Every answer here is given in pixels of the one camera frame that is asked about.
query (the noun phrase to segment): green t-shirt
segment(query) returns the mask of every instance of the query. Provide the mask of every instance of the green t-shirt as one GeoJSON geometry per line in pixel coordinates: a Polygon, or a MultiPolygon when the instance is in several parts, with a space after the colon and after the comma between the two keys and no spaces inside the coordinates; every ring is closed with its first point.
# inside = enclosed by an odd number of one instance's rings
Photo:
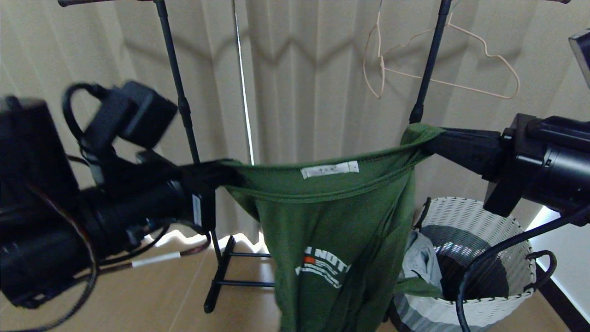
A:
{"type": "Polygon", "coordinates": [[[377,329],[401,269],[420,148],[443,129],[413,124],[400,147],[297,165],[242,165],[227,187],[262,224],[276,261],[281,331],[377,329]]]}

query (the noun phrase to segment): laundry basket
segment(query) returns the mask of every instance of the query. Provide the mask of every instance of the laundry basket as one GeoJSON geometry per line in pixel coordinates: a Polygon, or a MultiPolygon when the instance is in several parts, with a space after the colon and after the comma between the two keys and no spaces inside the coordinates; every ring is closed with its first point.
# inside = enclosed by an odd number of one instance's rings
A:
{"type": "MultiPolygon", "coordinates": [[[[442,272],[441,298],[395,294],[389,317],[399,332],[461,331],[455,310],[467,265],[491,246],[522,232],[514,217],[500,217],[483,203],[459,197],[428,199],[417,224],[434,245],[442,272]]],[[[533,253],[528,241],[482,264],[467,285],[465,316],[471,331],[487,331],[508,316],[555,270],[553,253],[533,253]],[[551,267],[537,280],[535,259],[549,255],[551,267]]]]}

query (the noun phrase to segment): gray cloth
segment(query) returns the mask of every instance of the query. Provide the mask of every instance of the gray cloth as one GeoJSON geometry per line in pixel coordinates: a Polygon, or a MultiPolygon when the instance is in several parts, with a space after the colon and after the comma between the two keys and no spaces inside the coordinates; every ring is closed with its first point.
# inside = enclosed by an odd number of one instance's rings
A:
{"type": "Polygon", "coordinates": [[[408,236],[399,278],[420,278],[441,292],[443,291],[441,286],[443,275],[438,266],[434,245],[426,235],[417,230],[413,230],[408,236]]]}

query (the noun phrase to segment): beige hanger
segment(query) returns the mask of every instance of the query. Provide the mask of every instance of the beige hanger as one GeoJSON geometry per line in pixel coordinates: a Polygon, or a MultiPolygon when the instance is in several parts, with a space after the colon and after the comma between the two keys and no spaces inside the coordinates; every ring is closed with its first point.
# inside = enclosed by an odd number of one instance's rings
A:
{"type": "MultiPolygon", "coordinates": [[[[381,5],[379,5],[379,12],[377,13],[377,22],[375,23],[375,25],[373,26],[373,28],[371,29],[371,31],[369,32],[369,36],[367,38],[367,43],[365,45],[365,55],[363,56],[363,74],[365,75],[365,82],[367,83],[367,86],[369,87],[369,89],[371,90],[371,92],[373,93],[373,95],[375,95],[375,97],[377,97],[377,99],[381,98],[381,96],[383,95],[383,90],[385,88],[385,70],[387,71],[391,71],[393,73],[399,74],[399,75],[403,75],[403,76],[408,76],[408,77],[412,77],[414,79],[422,79],[421,76],[417,76],[417,75],[412,75],[412,74],[408,74],[408,73],[403,73],[401,71],[397,71],[397,70],[393,70],[393,69],[389,69],[385,67],[385,63],[384,63],[384,55],[387,52],[390,52],[391,50],[397,48],[397,47],[406,47],[408,46],[412,40],[420,35],[423,35],[427,32],[433,31],[434,29],[428,29],[426,31],[423,31],[419,34],[415,34],[413,35],[408,42],[405,45],[402,44],[397,44],[395,46],[393,46],[392,48],[390,48],[389,50],[385,51],[384,53],[381,53],[381,27],[379,25],[379,20],[381,18],[381,5]],[[366,73],[366,67],[365,67],[365,63],[366,63],[366,54],[367,54],[367,49],[369,48],[369,42],[371,40],[371,34],[377,30],[377,39],[378,39],[378,43],[377,43],[377,54],[378,54],[378,58],[380,61],[380,67],[381,67],[381,91],[377,94],[377,92],[375,92],[375,90],[373,90],[373,87],[371,86],[371,84],[369,83],[369,79],[367,78],[367,73],[366,73]]],[[[514,93],[511,96],[504,96],[504,95],[499,95],[497,93],[492,93],[492,92],[487,92],[487,91],[483,91],[480,89],[475,89],[473,87],[468,87],[468,86],[463,86],[463,85],[459,85],[459,84],[454,84],[454,83],[449,83],[449,82],[444,82],[444,81],[440,81],[440,80],[435,80],[435,79],[431,79],[432,82],[436,82],[436,83],[441,83],[441,84],[446,84],[449,86],[453,86],[453,87],[458,87],[461,89],[466,89],[469,91],[474,91],[474,92],[479,92],[479,93],[483,93],[485,95],[489,95],[489,96],[494,96],[494,97],[498,97],[498,98],[502,98],[502,99],[512,99],[514,98],[518,92],[520,91],[520,78],[518,77],[518,74],[516,73],[516,71],[514,70],[514,68],[508,63],[508,61],[506,61],[506,59],[503,56],[500,55],[493,55],[491,56],[488,51],[487,51],[487,43],[486,41],[479,37],[476,34],[473,34],[472,32],[469,32],[461,27],[458,27],[456,25],[454,25],[453,23],[451,23],[451,20],[453,18],[453,11],[451,11],[451,13],[449,14],[449,18],[448,21],[446,23],[446,27],[450,27],[456,30],[459,30],[471,37],[474,37],[475,39],[479,40],[482,44],[483,44],[483,49],[484,49],[484,53],[486,55],[486,57],[488,58],[499,58],[505,65],[506,67],[508,67],[508,69],[510,70],[510,72],[512,72],[512,75],[514,75],[514,78],[516,79],[516,91],[514,91],[514,93]]]]}

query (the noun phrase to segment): black baseboard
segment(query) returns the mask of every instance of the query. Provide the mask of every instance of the black baseboard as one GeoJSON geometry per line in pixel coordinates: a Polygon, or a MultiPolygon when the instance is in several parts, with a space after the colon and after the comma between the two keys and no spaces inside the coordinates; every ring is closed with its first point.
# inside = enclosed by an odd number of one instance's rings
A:
{"type": "MultiPolygon", "coordinates": [[[[544,273],[544,270],[537,264],[537,275],[544,273]]],[[[573,306],[553,280],[550,279],[539,288],[539,291],[572,332],[590,331],[590,323],[573,306]]]]}

